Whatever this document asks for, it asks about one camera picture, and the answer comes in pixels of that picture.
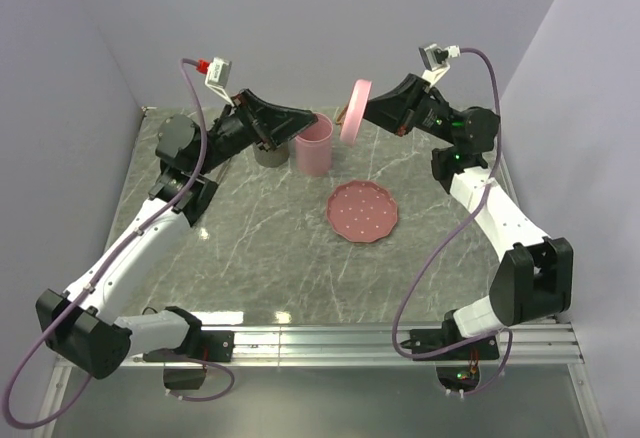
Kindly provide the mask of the pink round lid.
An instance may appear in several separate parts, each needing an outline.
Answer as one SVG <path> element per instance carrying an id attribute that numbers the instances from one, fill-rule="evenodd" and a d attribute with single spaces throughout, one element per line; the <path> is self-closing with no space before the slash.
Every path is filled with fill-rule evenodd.
<path id="1" fill-rule="evenodd" d="M 340 127 L 340 141 L 342 143 L 355 144 L 371 88 L 372 83 L 368 80 L 359 79 L 355 82 L 349 102 L 336 121 Z"/>

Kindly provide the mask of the metal tongs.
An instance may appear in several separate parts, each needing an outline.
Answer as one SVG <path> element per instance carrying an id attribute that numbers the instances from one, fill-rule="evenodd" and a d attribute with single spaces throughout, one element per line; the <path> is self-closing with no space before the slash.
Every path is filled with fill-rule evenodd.
<path id="1" fill-rule="evenodd" d="M 215 122 L 215 150 L 220 154 L 220 166 L 215 181 L 221 183 L 230 166 L 235 152 L 233 151 L 233 134 L 235 131 L 233 108 L 226 105 L 219 118 Z"/>

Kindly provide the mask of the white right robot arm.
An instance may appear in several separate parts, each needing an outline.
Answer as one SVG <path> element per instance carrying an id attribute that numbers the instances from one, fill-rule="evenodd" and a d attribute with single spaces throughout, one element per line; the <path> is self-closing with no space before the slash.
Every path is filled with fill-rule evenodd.
<path id="1" fill-rule="evenodd" d="M 363 121 L 397 136 L 418 129 L 444 142 L 431 155 L 432 175 L 469 213 L 447 236 L 452 241 L 476 223 L 499 260 L 486 296 L 446 315 L 437 348 L 420 358 L 466 356 L 477 341 L 514 325 L 563 313 L 572 301 L 574 250 L 535 225 L 495 178 L 484 156 L 499 151 L 501 117 L 485 107 L 452 107 L 427 79 L 409 74 L 392 91 L 372 97 L 369 81 L 356 81 L 340 138 L 352 144 Z"/>

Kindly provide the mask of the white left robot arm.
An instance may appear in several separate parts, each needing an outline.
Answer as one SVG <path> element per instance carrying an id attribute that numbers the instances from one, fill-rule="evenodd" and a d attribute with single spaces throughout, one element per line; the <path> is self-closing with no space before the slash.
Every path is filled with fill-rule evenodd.
<path id="1" fill-rule="evenodd" d="M 132 355 L 169 350 L 180 360 L 197 357 L 203 337 L 196 316 L 176 306 L 125 316 L 130 294 L 210 205 L 218 184 L 208 173 L 253 145 L 275 150 L 316 121 L 310 110 L 268 103 L 248 89 L 211 126 L 181 114 L 166 119 L 155 149 L 160 175 L 131 224 L 64 292 L 47 290 L 37 300 L 47 347 L 94 379 Z"/>

